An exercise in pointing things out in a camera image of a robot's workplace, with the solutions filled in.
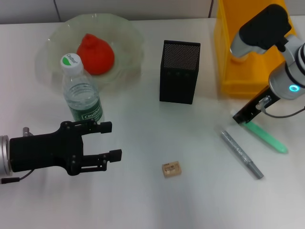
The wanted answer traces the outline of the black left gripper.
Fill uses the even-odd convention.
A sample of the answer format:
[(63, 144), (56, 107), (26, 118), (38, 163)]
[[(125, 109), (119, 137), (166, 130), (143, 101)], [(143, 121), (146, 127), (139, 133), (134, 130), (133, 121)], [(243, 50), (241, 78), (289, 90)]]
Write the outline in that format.
[(68, 175), (106, 171), (107, 163), (119, 162), (122, 150), (111, 150), (98, 155), (83, 155), (81, 136), (112, 132), (111, 122), (97, 123), (94, 119), (62, 122), (50, 134), (10, 139), (10, 165), (13, 172), (46, 167), (62, 167)]

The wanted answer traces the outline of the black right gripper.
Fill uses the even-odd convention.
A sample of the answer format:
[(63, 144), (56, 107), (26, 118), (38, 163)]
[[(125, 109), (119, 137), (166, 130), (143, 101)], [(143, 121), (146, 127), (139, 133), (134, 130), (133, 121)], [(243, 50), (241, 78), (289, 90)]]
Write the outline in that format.
[(248, 123), (255, 118), (264, 108), (276, 103), (280, 98), (275, 95), (269, 86), (266, 86), (253, 99), (251, 99), (243, 108), (237, 112), (233, 119), (238, 123)]

